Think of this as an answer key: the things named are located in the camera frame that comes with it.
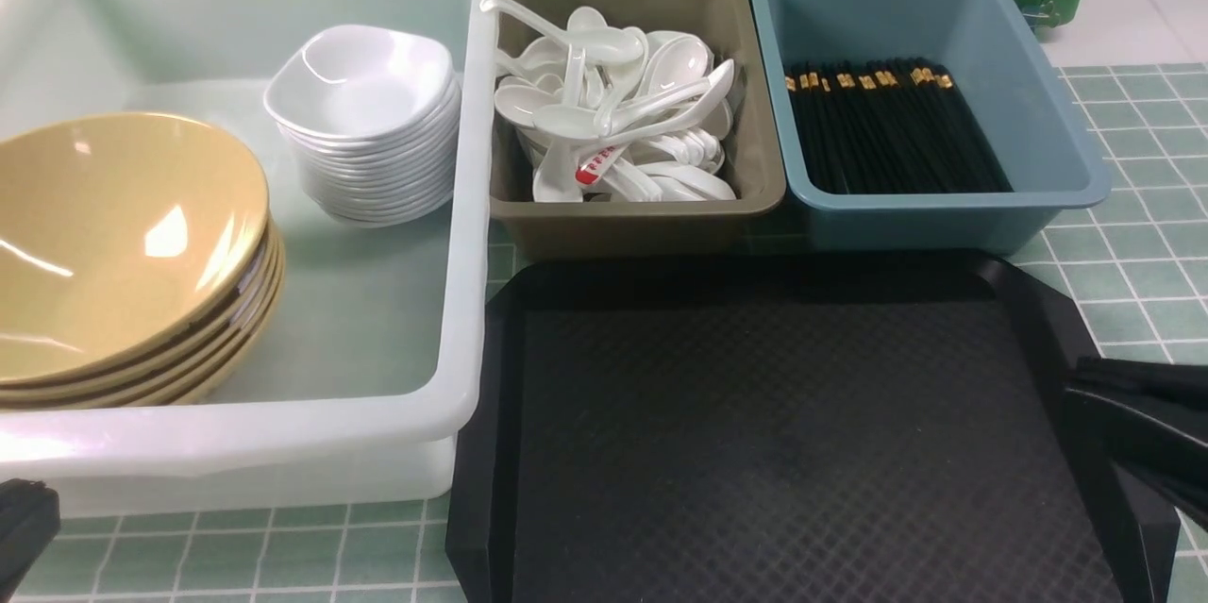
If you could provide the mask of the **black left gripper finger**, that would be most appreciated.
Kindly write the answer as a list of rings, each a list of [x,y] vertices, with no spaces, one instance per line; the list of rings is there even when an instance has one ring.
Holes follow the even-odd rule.
[[[16,595],[35,559],[60,530],[59,495],[42,481],[1,483],[1,595]]]

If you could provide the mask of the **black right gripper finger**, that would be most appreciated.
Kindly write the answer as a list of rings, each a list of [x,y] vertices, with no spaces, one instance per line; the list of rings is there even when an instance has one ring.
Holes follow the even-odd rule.
[[[1084,355],[1065,381],[1070,417],[1200,527],[1207,524],[1207,369]]]

